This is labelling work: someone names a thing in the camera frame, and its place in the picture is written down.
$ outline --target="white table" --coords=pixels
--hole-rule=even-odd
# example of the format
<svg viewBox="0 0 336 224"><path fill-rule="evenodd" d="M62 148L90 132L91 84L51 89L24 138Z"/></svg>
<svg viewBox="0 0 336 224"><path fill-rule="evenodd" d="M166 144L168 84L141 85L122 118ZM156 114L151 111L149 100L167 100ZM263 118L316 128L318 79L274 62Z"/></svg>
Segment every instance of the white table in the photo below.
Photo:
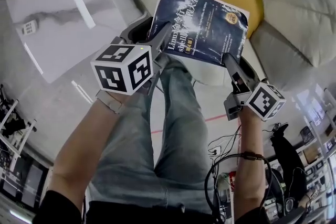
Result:
<svg viewBox="0 0 336 224"><path fill-rule="evenodd" d="M110 43L141 16L133 0L76 1L7 0L25 49L49 83ZM80 13L77 8L84 12L87 8L88 13ZM20 26L35 18L38 31L23 36Z"/></svg>

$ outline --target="black sleeve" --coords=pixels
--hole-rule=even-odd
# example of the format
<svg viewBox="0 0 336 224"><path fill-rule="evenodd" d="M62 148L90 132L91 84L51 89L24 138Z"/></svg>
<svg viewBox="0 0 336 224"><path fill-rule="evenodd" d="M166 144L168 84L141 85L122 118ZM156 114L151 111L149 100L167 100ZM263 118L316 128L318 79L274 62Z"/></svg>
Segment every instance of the black sleeve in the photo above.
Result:
<svg viewBox="0 0 336 224"><path fill-rule="evenodd" d="M260 210L260 208L258 207L246 213L245 215L240 217L237 221L235 221L235 224L245 224L245 223L270 224L270 221L267 217L265 208L263 207Z"/></svg>
<svg viewBox="0 0 336 224"><path fill-rule="evenodd" d="M42 223L81 224L81 213L68 198L49 190L33 219L33 224Z"/></svg>

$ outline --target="white pillow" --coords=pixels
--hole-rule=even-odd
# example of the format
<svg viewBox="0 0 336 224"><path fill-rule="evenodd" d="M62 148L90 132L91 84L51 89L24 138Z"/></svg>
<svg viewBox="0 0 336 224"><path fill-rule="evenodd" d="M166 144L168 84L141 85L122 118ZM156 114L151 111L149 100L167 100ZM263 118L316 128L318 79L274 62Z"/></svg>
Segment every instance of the white pillow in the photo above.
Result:
<svg viewBox="0 0 336 224"><path fill-rule="evenodd" d="M265 20L318 67L336 57L336 0L264 0Z"/></svg>

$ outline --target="jeans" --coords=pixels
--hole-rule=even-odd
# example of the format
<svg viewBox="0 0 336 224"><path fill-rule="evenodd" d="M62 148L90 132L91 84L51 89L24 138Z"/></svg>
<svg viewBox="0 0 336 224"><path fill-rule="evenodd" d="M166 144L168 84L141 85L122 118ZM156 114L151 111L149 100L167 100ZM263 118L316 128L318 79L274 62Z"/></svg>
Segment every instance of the jeans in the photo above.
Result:
<svg viewBox="0 0 336 224"><path fill-rule="evenodd" d="M211 167L207 127L191 84L191 75L169 60L160 76L165 97L161 155L154 166L149 96L135 94L122 111L96 174L89 184L92 200L141 207L184 206L211 213L204 179Z"/></svg>

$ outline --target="watch strap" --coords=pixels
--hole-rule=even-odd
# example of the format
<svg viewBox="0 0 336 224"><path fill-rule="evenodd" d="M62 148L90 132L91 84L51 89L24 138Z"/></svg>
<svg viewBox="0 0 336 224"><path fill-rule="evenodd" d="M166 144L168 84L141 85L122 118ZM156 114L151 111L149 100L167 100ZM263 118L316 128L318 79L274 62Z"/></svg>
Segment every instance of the watch strap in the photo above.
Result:
<svg viewBox="0 0 336 224"><path fill-rule="evenodd" d="M99 99L103 104L105 104L110 110L115 114L120 114L123 104L111 96L108 92L100 90L96 98Z"/></svg>

